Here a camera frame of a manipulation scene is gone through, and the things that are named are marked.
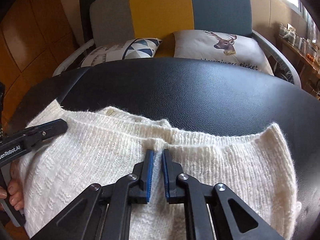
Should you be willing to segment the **person's left hand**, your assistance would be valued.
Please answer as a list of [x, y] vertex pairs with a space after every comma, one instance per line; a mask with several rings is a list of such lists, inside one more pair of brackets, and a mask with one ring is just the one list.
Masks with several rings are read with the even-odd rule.
[[23, 185], [20, 178], [18, 169], [18, 161], [13, 161], [10, 166], [11, 180], [8, 183], [8, 189], [5, 190], [3, 187], [0, 189], [0, 198], [5, 199], [9, 197], [10, 205], [15, 210], [20, 211], [24, 208], [23, 199]]

